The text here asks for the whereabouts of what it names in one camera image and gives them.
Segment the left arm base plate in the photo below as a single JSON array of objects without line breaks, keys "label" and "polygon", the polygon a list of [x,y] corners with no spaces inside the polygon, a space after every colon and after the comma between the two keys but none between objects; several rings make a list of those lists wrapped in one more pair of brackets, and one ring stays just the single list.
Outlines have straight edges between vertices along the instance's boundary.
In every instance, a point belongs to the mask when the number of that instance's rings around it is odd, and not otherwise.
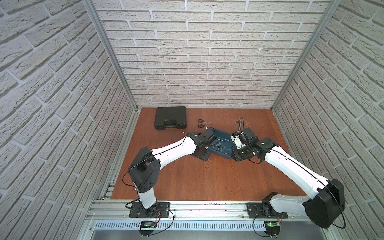
[{"label": "left arm base plate", "polygon": [[140,202],[132,203],[130,207],[130,218],[168,218],[170,202],[156,202],[149,209],[145,209]]}]

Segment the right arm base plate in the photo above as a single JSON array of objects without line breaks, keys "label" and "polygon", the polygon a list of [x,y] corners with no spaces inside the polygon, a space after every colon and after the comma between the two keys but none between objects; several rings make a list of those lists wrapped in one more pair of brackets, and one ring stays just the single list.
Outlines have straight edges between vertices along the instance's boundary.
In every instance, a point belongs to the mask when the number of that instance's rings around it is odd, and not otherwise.
[{"label": "right arm base plate", "polygon": [[276,212],[268,203],[246,203],[250,219],[287,219],[287,213]]}]

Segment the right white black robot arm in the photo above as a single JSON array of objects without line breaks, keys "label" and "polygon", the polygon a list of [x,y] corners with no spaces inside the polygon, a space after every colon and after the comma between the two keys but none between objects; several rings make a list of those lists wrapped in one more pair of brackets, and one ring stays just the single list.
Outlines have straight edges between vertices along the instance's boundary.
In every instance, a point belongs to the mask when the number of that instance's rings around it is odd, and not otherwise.
[{"label": "right white black robot arm", "polygon": [[263,199],[262,212],[265,216],[279,213],[306,216],[323,229],[329,228],[338,217],[343,216],[345,189],[339,180],[328,180],[315,173],[273,140],[259,140],[249,128],[232,133],[231,140],[236,146],[232,152],[234,160],[256,157],[260,163],[267,162],[279,169],[305,192],[305,196],[269,194]]}]

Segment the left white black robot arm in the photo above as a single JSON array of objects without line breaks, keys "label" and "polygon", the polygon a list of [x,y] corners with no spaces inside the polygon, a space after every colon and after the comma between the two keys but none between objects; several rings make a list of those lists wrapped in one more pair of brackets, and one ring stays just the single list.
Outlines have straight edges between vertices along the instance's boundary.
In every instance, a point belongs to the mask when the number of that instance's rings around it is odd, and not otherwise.
[{"label": "left white black robot arm", "polygon": [[154,186],[166,165],[188,155],[197,158],[203,156],[215,139],[214,130],[206,129],[202,133],[189,133],[181,140],[159,149],[144,147],[139,150],[127,173],[137,190],[141,207],[152,210],[157,203]]}]

